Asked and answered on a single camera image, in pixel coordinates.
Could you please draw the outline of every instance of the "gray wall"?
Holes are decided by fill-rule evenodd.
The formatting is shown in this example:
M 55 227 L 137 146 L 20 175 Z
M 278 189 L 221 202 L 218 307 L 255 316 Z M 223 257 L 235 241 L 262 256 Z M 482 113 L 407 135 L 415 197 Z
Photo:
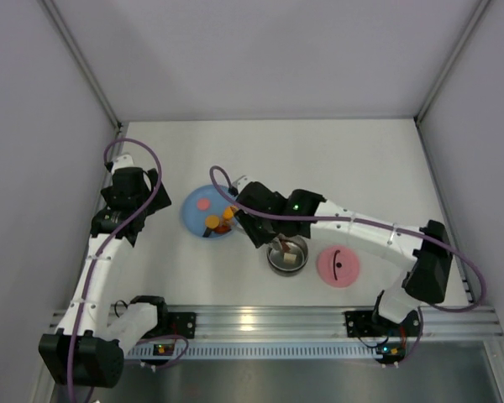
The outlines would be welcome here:
M 24 402 L 71 297 L 113 138 L 35 0 L 0 0 L 0 402 Z
M 423 123 L 454 228 L 504 327 L 504 0 L 494 2 Z
M 122 120 L 412 117 L 476 0 L 56 0 Z

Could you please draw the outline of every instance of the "gray floor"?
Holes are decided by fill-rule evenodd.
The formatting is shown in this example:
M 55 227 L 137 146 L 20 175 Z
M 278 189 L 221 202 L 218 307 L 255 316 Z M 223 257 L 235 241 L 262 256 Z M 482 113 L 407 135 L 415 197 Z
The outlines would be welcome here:
M 82 402 L 85 391 L 79 390 Z M 341 360 L 185 361 L 152 374 L 128 367 L 111 390 L 96 390 L 101 403 L 297 403 L 500 401 L 483 347 L 426 344 L 399 369 Z M 66 403 L 56 388 L 54 403 Z

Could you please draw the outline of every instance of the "white table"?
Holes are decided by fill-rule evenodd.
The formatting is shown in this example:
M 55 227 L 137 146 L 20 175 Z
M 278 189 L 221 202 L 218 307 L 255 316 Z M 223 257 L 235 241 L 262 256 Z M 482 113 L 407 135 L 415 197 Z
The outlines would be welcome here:
M 215 164 L 233 179 L 251 175 L 285 196 L 308 189 L 391 222 L 423 226 L 428 219 L 444 220 L 412 120 L 131 123 L 127 136 L 157 153 L 173 204 L 147 219 L 116 300 L 156 295 L 171 305 L 371 306 L 398 276 L 396 267 L 357 251 L 359 279 L 334 289 L 315 268 L 326 243 L 308 241 L 304 271 L 285 278 L 271 271 L 264 249 L 239 233 L 218 241 L 191 235 L 180 221 L 181 204 L 210 183 L 208 170 Z M 155 166 L 139 147 L 126 144 L 123 150 L 145 169 Z M 445 305 L 466 304 L 453 264 Z

